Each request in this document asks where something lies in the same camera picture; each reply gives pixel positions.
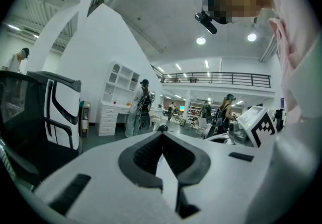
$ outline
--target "black bag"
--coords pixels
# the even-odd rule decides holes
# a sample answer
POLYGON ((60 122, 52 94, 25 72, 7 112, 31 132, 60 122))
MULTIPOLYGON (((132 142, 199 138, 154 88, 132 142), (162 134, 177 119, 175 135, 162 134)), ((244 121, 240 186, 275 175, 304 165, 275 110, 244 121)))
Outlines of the black bag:
POLYGON ((137 105, 137 109, 140 111, 140 126, 143 130, 148 130, 150 128, 149 111, 151 105, 150 95, 143 95, 137 105))

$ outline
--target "white ceiling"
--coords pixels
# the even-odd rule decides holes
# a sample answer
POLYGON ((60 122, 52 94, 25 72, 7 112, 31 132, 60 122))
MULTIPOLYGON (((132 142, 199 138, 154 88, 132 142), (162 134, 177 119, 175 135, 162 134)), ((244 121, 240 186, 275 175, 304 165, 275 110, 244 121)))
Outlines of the white ceiling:
POLYGON ((196 56, 259 58, 272 35, 266 24, 268 11, 259 16, 253 31, 248 19, 243 23, 215 24, 218 32, 211 35, 194 19, 194 14, 201 9, 201 0, 117 0, 113 8, 131 26, 152 65, 196 56), (253 43, 247 40, 251 31, 258 35, 253 43), (200 36, 206 38, 202 46, 196 43, 200 36))
POLYGON ((220 58, 194 58, 181 61, 173 61, 169 64, 155 65, 155 67, 161 67, 165 72, 168 73, 183 73, 183 72, 219 72, 220 58), (208 60, 209 68, 206 68, 205 60, 208 60))
MULTIPOLYGON (((8 31, 22 39, 35 41, 33 34, 39 35, 44 26, 66 3, 79 3, 80 0, 15 0, 3 23, 14 25, 21 29, 16 31, 8 28, 8 31)), ((77 16, 73 17, 57 37, 53 48, 57 52, 63 52, 69 40, 77 30, 77 16)))
MULTIPOLYGON (((78 3, 80 0, 16 0, 9 11, 6 24, 13 24, 22 32, 15 35, 35 40, 44 26, 66 2, 78 3)), ((263 12, 255 30, 251 19, 242 23, 227 25, 215 24, 218 32, 209 34, 195 19, 201 10, 201 0, 104 0, 124 18, 131 32, 152 65, 177 63, 183 60, 210 57, 251 57, 260 58, 265 51, 272 32, 266 24, 270 13, 263 12), (246 37, 256 32, 258 39, 250 43, 246 37), (198 45, 196 39, 205 37, 206 43, 198 45)), ((77 30, 75 16, 62 30, 53 45, 63 52, 70 38, 77 30)), ((188 64, 184 71, 200 71, 198 64, 188 64)), ((173 65, 165 65, 166 71, 173 65)))
MULTIPOLYGON (((166 92, 168 92, 168 95, 171 99, 174 100, 180 100, 175 95, 178 95, 180 97, 185 98, 187 95, 187 92, 185 90, 179 90, 179 89, 166 89, 166 92)), ((212 103, 215 104, 221 104, 223 98, 227 95, 227 93, 221 93, 221 92, 206 92, 206 91, 191 91, 191 99, 194 100, 208 100, 208 97, 211 98, 212 103)), ((242 106, 243 104, 251 105, 252 102, 254 104, 262 103, 264 100, 268 99, 268 97, 263 96, 257 96, 257 95, 244 95, 244 94, 234 94, 236 97, 236 101, 243 101, 239 106, 242 106)))

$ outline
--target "person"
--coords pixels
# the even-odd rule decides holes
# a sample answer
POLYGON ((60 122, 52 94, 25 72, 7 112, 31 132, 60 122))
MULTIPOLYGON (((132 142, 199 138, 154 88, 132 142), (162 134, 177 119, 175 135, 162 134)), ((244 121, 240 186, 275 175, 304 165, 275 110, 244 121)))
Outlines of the person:
POLYGON ((219 109, 222 111, 222 125, 218 127, 217 134, 226 133, 229 128, 229 121, 236 120, 235 117, 230 115, 231 104, 235 100, 235 97, 232 94, 227 94, 223 99, 219 109))
POLYGON ((297 101, 289 89, 289 79, 320 40, 321 28, 307 0, 203 0, 210 18, 220 24, 242 17, 257 17, 270 9, 276 17, 269 20, 276 37, 282 72, 282 90, 287 104, 288 122, 301 119, 297 101))
POLYGON ((206 117, 206 107, 208 105, 208 101, 205 101, 204 105, 202 105, 200 116, 205 118, 206 117))
POLYGON ((140 82, 141 87, 138 87, 133 94, 133 101, 130 107, 129 116, 127 118, 125 136, 126 138, 136 136, 140 129, 140 112, 137 109, 137 104, 141 100, 142 96, 149 95, 149 81, 144 79, 140 82))
POLYGON ((29 56, 29 49, 23 48, 17 54, 13 54, 10 59, 8 60, 7 64, 2 67, 4 71, 11 71, 18 73, 20 71, 20 63, 24 59, 28 59, 29 56))
POLYGON ((171 104, 169 105, 169 108, 168 108, 168 121, 170 121, 174 110, 175 110, 175 103, 171 102, 171 104))

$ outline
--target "cap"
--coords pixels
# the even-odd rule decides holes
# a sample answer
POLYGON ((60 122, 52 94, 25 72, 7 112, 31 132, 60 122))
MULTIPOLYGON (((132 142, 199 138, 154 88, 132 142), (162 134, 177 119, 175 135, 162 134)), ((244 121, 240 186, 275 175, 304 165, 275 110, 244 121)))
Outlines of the cap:
POLYGON ((142 85, 142 84, 146 84, 146 85, 148 85, 149 84, 149 81, 147 80, 147 79, 143 79, 143 81, 142 82, 140 82, 140 84, 142 85))
POLYGON ((23 48, 22 50, 25 52, 25 58, 28 58, 28 56, 29 56, 29 48, 23 48))

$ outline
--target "concrete ceiling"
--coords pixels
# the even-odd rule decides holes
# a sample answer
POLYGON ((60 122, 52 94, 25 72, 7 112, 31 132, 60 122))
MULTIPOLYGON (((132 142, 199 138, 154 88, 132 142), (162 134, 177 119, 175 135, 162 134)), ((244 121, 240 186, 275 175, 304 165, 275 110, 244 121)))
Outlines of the concrete ceiling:
POLYGON ((260 58, 272 36, 266 24, 271 16, 269 11, 261 13, 255 27, 252 19, 215 24, 218 32, 211 35, 194 19, 201 9, 201 0, 105 1, 126 20, 152 65, 195 57, 260 58), (258 35, 253 43, 247 40, 251 32, 258 35), (205 37, 206 43, 198 45, 198 37, 205 37))

